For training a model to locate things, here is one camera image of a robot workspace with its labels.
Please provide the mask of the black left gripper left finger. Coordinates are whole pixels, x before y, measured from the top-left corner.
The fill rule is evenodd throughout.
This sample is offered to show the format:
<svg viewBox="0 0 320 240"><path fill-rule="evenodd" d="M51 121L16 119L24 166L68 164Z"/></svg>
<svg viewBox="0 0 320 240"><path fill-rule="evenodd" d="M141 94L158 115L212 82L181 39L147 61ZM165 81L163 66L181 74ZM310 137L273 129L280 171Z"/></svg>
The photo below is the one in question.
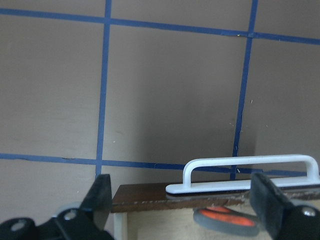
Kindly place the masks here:
<svg viewBox="0 0 320 240"><path fill-rule="evenodd" d="M41 225L29 217L0 224L2 240L110 240L104 230L112 209L111 177L99 175L78 207L62 210Z"/></svg>

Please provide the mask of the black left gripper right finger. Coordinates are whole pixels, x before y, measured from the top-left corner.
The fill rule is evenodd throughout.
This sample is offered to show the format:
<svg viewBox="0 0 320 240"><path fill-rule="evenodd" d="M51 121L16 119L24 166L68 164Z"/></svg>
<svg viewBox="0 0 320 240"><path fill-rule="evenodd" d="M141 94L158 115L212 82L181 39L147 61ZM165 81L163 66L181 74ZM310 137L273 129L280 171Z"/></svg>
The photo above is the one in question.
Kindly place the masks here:
<svg viewBox="0 0 320 240"><path fill-rule="evenodd" d="M273 240L318 240L320 211L305 201L292 201L264 174L254 173L250 205Z"/></svg>

